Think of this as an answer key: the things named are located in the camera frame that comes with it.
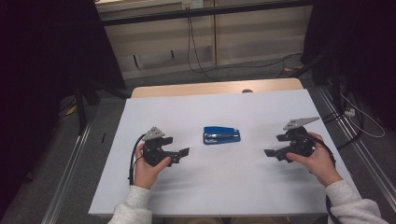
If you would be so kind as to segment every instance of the sleeve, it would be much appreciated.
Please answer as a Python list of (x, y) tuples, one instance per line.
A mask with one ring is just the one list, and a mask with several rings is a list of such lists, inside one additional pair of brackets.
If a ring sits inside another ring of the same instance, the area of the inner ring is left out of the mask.
[(116, 206), (109, 224), (150, 224), (152, 214), (147, 209), (151, 192), (149, 189), (131, 186), (125, 203)]
[(381, 218), (376, 202), (362, 199), (345, 180), (328, 186), (326, 194), (332, 202), (332, 213), (341, 223), (388, 223)]

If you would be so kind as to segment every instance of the human hand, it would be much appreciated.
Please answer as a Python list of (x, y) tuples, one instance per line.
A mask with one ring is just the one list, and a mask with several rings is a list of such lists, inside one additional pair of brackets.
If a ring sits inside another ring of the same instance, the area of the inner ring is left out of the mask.
[(157, 180), (157, 176), (165, 169), (165, 167), (171, 161), (170, 157), (163, 159), (156, 166), (152, 167), (148, 163), (146, 163), (145, 159), (142, 157), (142, 149), (144, 144), (140, 144), (136, 148), (136, 157), (138, 160), (135, 164), (135, 173), (134, 173), (134, 185), (144, 189), (151, 189), (154, 182)]
[[(308, 134), (323, 141), (322, 137), (317, 133)], [(308, 170), (317, 177), (319, 183), (325, 188), (330, 184), (343, 179), (335, 170), (329, 152), (323, 145), (317, 142), (315, 142), (314, 152), (309, 157), (300, 156), (291, 152), (286, 154), (286, 156), (290, 160), (297, 161), (298, 163), (306, 166), (306, 168), (308, 168)]]

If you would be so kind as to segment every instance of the cable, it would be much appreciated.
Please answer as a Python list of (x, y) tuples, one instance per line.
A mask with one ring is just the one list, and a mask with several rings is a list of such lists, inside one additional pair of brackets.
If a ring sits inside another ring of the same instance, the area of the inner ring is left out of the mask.
[(68, 103), (66, 106), (64, 106), (63, 108), (61, 108), (59, 111), (60, 111), (60, 112), (64, 111), (67, 107), (69, 107), (70, 105), (72, 105), (75, 101), (76, 101), (76, 97), (73, 97), (72, 101), (70, 101), (70, 103)]
[(367, 133), (366, 131), (363, 130), (363, 128), (359, 127), (355, 122), (353, 122), (353, 120), (351, 119), (351, 117), (349, 116), (349, 121), (359, 130), (361, 130), (362, 132), (368, 134), (369, 136), (375, 137), (375, 138), (380, 138), (385, 136), (385, 130), (382, 128), (382, 126), (377, 123), (373, 118), (371, 118), (369, 115), (367, 115), (366, 113), (364, 113), (362, 110), (360, 110), (359, 108), (357, 108), (355, 105), (353, 105), (343, 94), (341, 94), (341, 96), (350, 104), (352, 105), (355, 109), (357, 109), (359, 112), (361, 112), (363, 115), (365, 115), (367, 118), (369, 118), (370, 120), (372, 120), (381, 130), (382, 130), (382, 134), (381, 135), (374, 135), (371, 133)]
[(325, 123), (325, 124), (329, 123), (333, 120), (336, 120), (336, 119), (342, 117), (344, 114), (343, 113), (340, 113), (340, 114), (331, 113), (330, 115), (335, 115), (335, 117), (332, 117), (331, 119), (323, 120), (323, 123)]
[(208, 79), (210, 79), (210, 80), (219, 81), (219, 80), (217, 80), (217, 79), (215, 79), (215, 78), (213, 78), (213, 77), (208, 76), (207, 73), (206, 73), (206, 72), (204, 71), (204, 69), (202, 68), (201, 63), (200, 63), (200, 61), (199, 61), (199, 57), (198, 57), (198, 53), (197, 53), (197, 48), (196, 48), (196, 45), (195, 45), (194, 32), (193, 32), (193, 30), (192, 30), (192, 21), (191, 21), (191, 18), (190, 18), (190, 17), (188, 17), (187, 20), (188, 20), (188, 23), (189, 23), (189, 49), (188, 49), (188, 51), (187, 51), (187, 61), (188, 61), (188, 63), (189, 63), (189, 67), (190, 67), (191, 71), (192, 71), (192, 72), (196, 72), (195, 70), (192, 69), (191, 63), (190, 63), (190, 42), (191, 42), (191, 38), (192, 38), (192, 44), (194, 45), (195, 57), (196, 57), (196, 59), (197, 59), (198, 65), (199, 65), (199, 67), (200, 67), (200, 69), (201, 69), (201, 71), (202, 71), (202, 72), (199, 72), (199, 73), (204, 73), (204, 75), (205, 75)]
[[(326, 148), (326, 150), (329, 152), (329, 156), (332, 159), (332, 164), (335, 167), (335, 159), (334, 156), (332, 154), (332, 151), (329, 149), (328, 146), (326, 146), (326, 144), (324, 144), (324, 142), (314, 136), (309, 136), (314, 142), (317, 142), (319, 144), (321, 144), (324, 148)], [(329, 217), (332, 219), (332, 222), (334, 224), (341, 224), (340, 220), (338, 220), (338, 218), (332, 213), (332, 202), (330, 201), (329, 196), (326, 194), (326, 209), (327, 209), (327, 213), (329, 214)]]
[(302, 53), (295, 53), (295, 54), (286, 55), (286, 56), (282, 59), (282, 71), (279, 73), (279, 75), (277, 75), (276, 78), (279, 78), (280, 76), (282, 76), (283, 72), (285, 71), (285, 60), (287, 60), (288, 58), (291, 58), (292, 56), (301, 55), (301, 54), (302, 54)]
[[(356, 101), (357, 107), (358, 107), (358, 108), (361, 108), (361, 106), (360, 106), (360, 104), (359, 104), (359, 101), (358, 101), (358, 99), (357, 99), (355, 93), (353, 93), (353, 91), (352, 91), (352, 96), (353, 96), (353, 98), (354, 98), (355, 101)], [(363, 128), (364, 128), (364, 117), (361, 116), (360, 114), (357, 114), (357, 117), (358, 117), (358, 121), (359, 121), (359, 124), (360, 124), (360, 126), (361, 126), (361, 129), (363, 129)], [(361, 137), (361, 134), (362, 134), (362, 131), (359, 130), (359, 131), (356, 133), (355, 136), (353, 136), (351, 139), (349, 139), (349, 141), (345, 142), (343, 145), (337, 147), (337, 149), (340, 150), (341, 148), (346, 147), (346, 146), (348, 146), (349, 144), (355, 142), (356, 140), (358, 140), (358, 138)]]
[[(302, 53), (289, 54), (289, 55), (286, 55), (282, 60), (279, 60), (279, 61), (274, 62), (274, 63), (263, 64), (263, 65), (249, 65), (249, 66), (247, 66), (247, 65), (235, 65), (235, 66), (227, 66), (227, 67), (214, 67), (214, 68), (210, 68), (210, 69), (204, 70), (203, 67), (201, 66), (201, 63), (200, 63), (199, 58), (198, 58), (198, 53), (197, 53), (197, 50), (196, 50), (191, 18), (188, 18), (188, 23), (189, 23), (189, 48), (188, 48), (188, 53), (187, 53), (187, 62), (189, 64), (189, 68), (190, 68), (190, 70), (192, 72), (194, 72), (194, 73), (203, 73), (207, 78), (215, 80), (215, 81), (219, 81), (219, 80), (208, 76), (207, 72), (211, 72), (211, 71), (219, 70), (219, 69), (229, 69), (229, 68), (261, 68), (261, 67), (271, 66), (271, 65), (274, 65), (274, 64), (277, 64), (277, 63), (283, 63), (282, 72), (277, 76), (277, 77), (280, 77), (283, 74), (283, 70), (285, 68), (285, 64), (284, 64), (285, 60), (287, 60), (288, 58), (290, 58), (292, 56), (302, 55)], [(190, 62), (191, 40), (192, 40), (192, 44), (194, 45), (195, 57), (197, 59), (198, 65), (200, 67), (199, 70), (195, 70), (195, 69), (193, 69), (191, 67), (191, 62)]]
[(307, 25), (308, 26), (308, 19), (306, 18), (306, 8), (307, 7), (304, 7), (304, 18), (305, 18), (305, 25)]
[(321, 119), (324, 120), (324, 119), (326, 119), (326, 118), (328, 118), (328, 117), (330, 117), (330, 116), (334, 116), (334, 115), (336, 115), (336, 113), (335, 113), (335, 112), (332, 112), (332, 113), (330, 113), (330, 114), (328, 114), (328, 115), (325, 115), (325, 116), (321, 117)]
[(143, 137), (145, 135), (146, 134), (144, 133), (137, 139), (136, 143), (134, 144), (134, 150), (132, 150), (131, 163), (130, 163), (130, 166), (129, 166), (129, 178), (128, 178), (129, 179), (129, 185), (133, 185), (134, 184), (134, 154), (136, 152), (137, 145), (139, 144), (139, 142), (143, 139)]

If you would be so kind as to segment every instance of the white table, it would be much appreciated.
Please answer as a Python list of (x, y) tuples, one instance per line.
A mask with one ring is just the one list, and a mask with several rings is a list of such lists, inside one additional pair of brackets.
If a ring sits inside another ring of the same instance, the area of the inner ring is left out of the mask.
[[(263, 152), (289, 145), (277, 142), (276, 135), (284, 133), (282, 128), (290, 119), (316, 116), (306, 90), (132, 98), (126, 103), (89, 213), (111, 216), (114, 206), (125, 201), (134, 143), (152, 126), (174, 137), (165, 150), (190, 148), (190, 155), (162, 171), (152, 188), (148, 209), (153, 215), (326, 213), (324, 188), (304, 166), (267, 158)], [(203, 128), (212, 125), (239, 129), (241, 142), (204, 145)], [(323, 136), (338, 172), (358, 192), (323, 122), (317, 120), (305, 128)]]

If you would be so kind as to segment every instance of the stapler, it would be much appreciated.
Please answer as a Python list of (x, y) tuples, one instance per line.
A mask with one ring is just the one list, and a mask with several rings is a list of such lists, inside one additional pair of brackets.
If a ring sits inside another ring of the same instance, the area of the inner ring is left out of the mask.
[(217, 145), (232, 142), (240, 142), (241, 134), (235, 128), (209, 126), (204, 127), (204, 144)]

